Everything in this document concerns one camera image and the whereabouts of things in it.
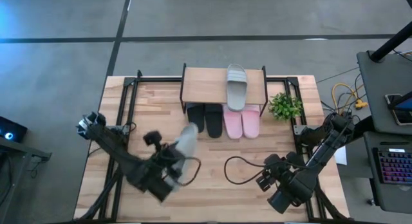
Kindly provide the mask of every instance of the white slide sandal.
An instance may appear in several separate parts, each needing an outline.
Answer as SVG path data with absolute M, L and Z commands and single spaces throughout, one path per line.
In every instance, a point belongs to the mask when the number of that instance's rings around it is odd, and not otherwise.
M 247 92 L 247 74 L 238 64 L 227 68 L 227 107 L 231 111 L 241 111 L 245 107 Z

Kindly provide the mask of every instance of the concrete floor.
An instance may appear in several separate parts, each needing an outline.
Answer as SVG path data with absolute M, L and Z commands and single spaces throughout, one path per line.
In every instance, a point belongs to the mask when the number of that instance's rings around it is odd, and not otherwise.
M 0 0 L 0 39 L 115 37 L 125 0 Z M 124 37 L 184 35 L 391 34 L 410 22 L 406 0 L 132 0 Z M 180 75 L 182 65 L 267 67 L 268 74 L 322 80 L 357 67 L 358 51 L 386 39 L 333 41 L 127 42 L 114 75 Z M 406 41 L 398 51 L 411 49 Z M 88 143 L 75 133 L 97 110 L 113 43 L 0 44 L 0 115 L 30 130 L 26 143 L 53 152 L 36 179 L 26 175 L 10 223 L 52 223 L 73 216 Z M 321 99 L 359 70 L 318 83 Z M 368 108 L 356 111 L 361 118 Z M 351 217 L 407 223 L 412 215 L 365 203 L 367 181 L 342 177 Z

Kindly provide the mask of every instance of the black slipper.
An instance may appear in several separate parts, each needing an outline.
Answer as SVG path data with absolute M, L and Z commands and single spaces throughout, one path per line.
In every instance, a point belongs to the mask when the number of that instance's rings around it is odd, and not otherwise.
M 223 108 L 221 104 L 206 104 L 205 119 L 209 136 L 219 138 L 223 129 Z
M 199 133 L 205 129 L 205 104 L 186 103 L 187 118 L 198 126 Z

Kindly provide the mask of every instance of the rgb keyboard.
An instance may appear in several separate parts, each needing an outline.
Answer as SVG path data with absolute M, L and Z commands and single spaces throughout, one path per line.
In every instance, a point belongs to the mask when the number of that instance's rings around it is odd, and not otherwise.
M 412 185 L 412 153 L 378 152 L 383 183 Z

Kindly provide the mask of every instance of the potted plant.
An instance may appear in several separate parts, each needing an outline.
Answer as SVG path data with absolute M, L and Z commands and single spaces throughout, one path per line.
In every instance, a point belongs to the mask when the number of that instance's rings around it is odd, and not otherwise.
M 269 112 L 277 120 L 290 120 L 301 115 L 302 102 L 297 98 L 289 97 L 285 93 L 278 93 L 271 98 L 273 99 L 269 101 Z

